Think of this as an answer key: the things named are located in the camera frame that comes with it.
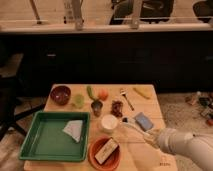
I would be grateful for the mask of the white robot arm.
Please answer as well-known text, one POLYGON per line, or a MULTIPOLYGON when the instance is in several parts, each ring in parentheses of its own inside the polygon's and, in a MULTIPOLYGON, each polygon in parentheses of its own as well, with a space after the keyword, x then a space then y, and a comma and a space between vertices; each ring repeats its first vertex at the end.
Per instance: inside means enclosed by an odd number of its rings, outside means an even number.
POLYGON ((213 134, 165 128, 147 131, 144 139, 164 153, 187 157, 203 171, 213 171, 213 134))

